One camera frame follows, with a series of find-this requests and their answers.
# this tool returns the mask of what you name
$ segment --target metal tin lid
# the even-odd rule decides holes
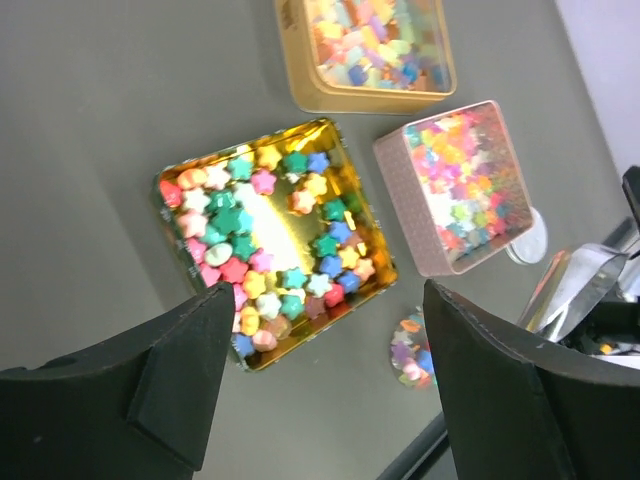
[[[509,258],[519,265],[533,265],[540,262],[547,253],[549,236],[544,218],[535,208],[531,208],[533,226],[505,249]]]

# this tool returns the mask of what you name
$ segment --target pink tin box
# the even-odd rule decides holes
[[[529,195],[498,104],[405,125],[374,144],[418,271],[458,275],[533,224]]]

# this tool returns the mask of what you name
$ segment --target white wall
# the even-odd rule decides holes
[[[640,1],[556,3],[622,175],[640,164]]]

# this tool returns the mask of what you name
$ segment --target reflective gold surface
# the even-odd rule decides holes
[[[180,230],[176,226],[175,214],[178,212],[172,211],[164,204],[158,183],[161,180],[175,182],[177,176],[188,168],[224,162],[240,154],[254,156],[258,149],[269,145],[275,145],[283,155],[296,150],[304,154],[328,152],[331,166],[323,174],[327,178],[328,191],[325,195],[318,197],[318,204],[310,214],[300,215],[291,210],[290,195],[296,186],[281,173],[278,173],[274,193],[270,196],[260,196],[259,200],[250,209],[247,209],[254,219],[254,244],[275,256],[274,272],[269,274],[267,278],[268,291],[275,291],[278,294],[293,292],[304,299],[306,294],[304,290],[290,291],[281,288],[277,272],[295,267],[300,267],[306,274],[312,272],[316,266],[316,258],[313,255],[311,244],[319,235],[326,232],[327,226],[327,222],[320,214],[321,206],[337,197],[344,201],[349,210],[345,215],[345,221],[362,239],[362,242],[357,245],[358,252],[373,260],[376,274],[362,284],[357,293],[348,295],[345,302],[327,309],[326,314],[313,320],[304,314],[301,319],[294,322],[291,335],[279,341],[275,350],[255,353],[246,359],[235,355],[235,360],[248,370],[261,370],[276,362],[289,351],[315,337],[354,310],[361,303],[386,289],[397,278],[386,241],[362,192],[360,181],[342,142],[340,132],[330,120],[318,119],[216,154],[168,167],[157,175],[153,187],[153,201],[160,210],[162,219],[168,227],[168,233],[174,240],[173,243],[177,245],[178,257],[181,263],[187,267],[194,288],[201,290],[205,288],[205,285],[200,278],[197,265],[194,264],[191,255],[185,248]]]

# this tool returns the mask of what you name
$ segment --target candy pile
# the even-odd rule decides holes
[[[408,125],[404,136],[451,260],[507,232],[508,185],[517,179],[504,166],[510,152],[493,106]]]
[[[318,71],[331,84],[446,92],[431,0],[307,0]]]
[[[436,383],[421,311],[400,322],[391,340],[390,353],[396,376],[407,387],[420,389]]]
[[[233,284],[232,344],[243,358],[275,349],[291,333],[292,322],[305,318],[305,312],[311,319],[325,313],[325,306],[342,302],[345,294],[356,292],[375,272],[372,261],[358,253],[362,239],[355,226],[352,230],[345,222],[342,200],[321,200],[328,192],[323,174],[329,167],[325,152],[295,151],[283,156],[276,145],[269,145],[259,148],[255,159],[253,154],[243,154],[187,169],[175,183],[160,181],[164,202],[174,210],[204,283]],[[252,235],[252,202],[272,195],[280,180],[296,185],[289,214],[321,209],[326,219],[327,233],[313,245],[319,265],[316,273],[309,275],[300,267],[276,272],[274,255]],[[316,206],[319,200],[322,205]],[[276,274],[277,285],[270,285],[270,274]]]

